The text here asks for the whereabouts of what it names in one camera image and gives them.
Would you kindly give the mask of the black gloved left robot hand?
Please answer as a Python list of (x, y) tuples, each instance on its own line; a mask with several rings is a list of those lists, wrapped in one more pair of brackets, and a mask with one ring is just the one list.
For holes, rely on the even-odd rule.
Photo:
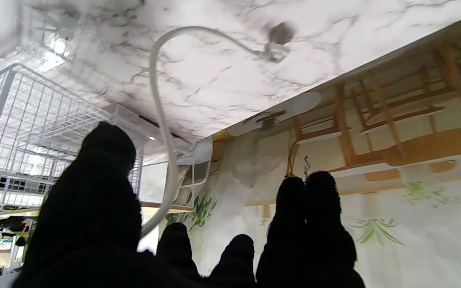
[(326, 171), (285, 178), (257, 270), (254, 242), (230, 241), (211, 274), (192, 260), (184, 224), (167, 226), (156, 253), (138, 251), (142, 217), (128, 175), (136, 149), (99, 122), (40, 209), (13, 288), (363, 288), (357, 252)]

